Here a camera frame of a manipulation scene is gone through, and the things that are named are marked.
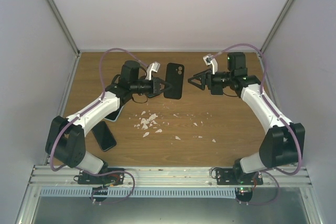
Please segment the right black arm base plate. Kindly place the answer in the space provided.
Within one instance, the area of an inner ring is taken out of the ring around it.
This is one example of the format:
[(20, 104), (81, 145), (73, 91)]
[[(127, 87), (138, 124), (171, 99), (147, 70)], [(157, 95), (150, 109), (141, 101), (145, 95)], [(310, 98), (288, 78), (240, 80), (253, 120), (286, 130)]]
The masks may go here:
[(263, 178), (256, 173), (243, 173), (238, 168), (213, 167), (209, 171), (210, 177), (216, 179), (218, 185), (255, 186), (263, 185)]

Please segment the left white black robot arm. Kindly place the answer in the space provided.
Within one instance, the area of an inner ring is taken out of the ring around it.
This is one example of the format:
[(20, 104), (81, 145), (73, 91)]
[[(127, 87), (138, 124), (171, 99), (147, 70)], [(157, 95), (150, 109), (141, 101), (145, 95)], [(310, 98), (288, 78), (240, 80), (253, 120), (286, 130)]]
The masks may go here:
[(98, 98), (66, 118), (55, 117), (51, 122), (45, 146), (50, 159), (57, 159), (65, 166), (89, 173), (96, 184), (106, 182), (108, 171), (103, 168), (105, 162), (86, 150), (86, 135), (107, 116), (119, 111), (134, 94), (160, 95), (172, 89), (170, 83), (152, 76), (159, 67), (158, 62), (150, 64), (146, 69), (146, 76), (141, 79), (140, 64), (128, 60), (111, 84), (103, 86)]

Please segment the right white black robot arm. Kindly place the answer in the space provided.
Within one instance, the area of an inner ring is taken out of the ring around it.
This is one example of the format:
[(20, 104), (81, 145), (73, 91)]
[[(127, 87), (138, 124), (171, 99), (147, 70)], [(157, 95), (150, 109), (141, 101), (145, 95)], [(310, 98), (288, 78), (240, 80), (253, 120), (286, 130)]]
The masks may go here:
[(296, 163), (301, 167), (305, 128), (293, 123), (271, 101), (261, 81), (249, 75), (246, 56), (231, 52), (227, 56), (227, 71), (219, 72), (213, 55), (203, 57), (209, 69), (194, 74), (188, 82), (201, 90), (209, 89), (212, 95), (223, 95), (229, 87), (253, 111), (260, 121), (265, 137), (257, 153), (235, 161), (233, 180), (240, 185), (247, 183), (257, 172), (278, 169), (282, 165)]

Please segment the black phone case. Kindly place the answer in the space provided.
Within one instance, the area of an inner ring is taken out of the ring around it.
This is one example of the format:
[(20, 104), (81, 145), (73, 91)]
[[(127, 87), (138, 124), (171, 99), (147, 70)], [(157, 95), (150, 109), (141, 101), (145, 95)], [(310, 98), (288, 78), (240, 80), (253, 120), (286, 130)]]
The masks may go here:
[(167, 64), (165, 81), (169, 83), (171, 87), (164, 91), (165, 98), (174, 100), (182, 98), (184, 70), (182, 64), (172, 62)]

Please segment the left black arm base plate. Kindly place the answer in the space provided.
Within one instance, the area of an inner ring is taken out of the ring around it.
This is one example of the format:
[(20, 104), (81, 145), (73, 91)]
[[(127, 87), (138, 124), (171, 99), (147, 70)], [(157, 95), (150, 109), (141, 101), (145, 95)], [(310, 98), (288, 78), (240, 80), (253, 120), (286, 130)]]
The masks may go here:
[(79, 185), (101, 185), (101, 186), (117, 186), (122, 185), (124, 180), (124, 168), (106, 168), (101, 172), (108, 173), (104, 176), (92, 176), (87, 173), (80, 172), (74, 176), (74, 181)]

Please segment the black smartphone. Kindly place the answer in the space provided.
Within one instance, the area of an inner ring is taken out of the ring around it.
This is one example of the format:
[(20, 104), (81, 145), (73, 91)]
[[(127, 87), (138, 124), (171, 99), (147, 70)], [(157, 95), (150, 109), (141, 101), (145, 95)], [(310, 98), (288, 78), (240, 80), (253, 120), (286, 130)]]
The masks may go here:
[(154, 98), (154, 97), (157, 97), (159, 94), (157, 93), (150, 93), (150, 94), (147, 94), (147, 98), (151, 99), (151, 98)]

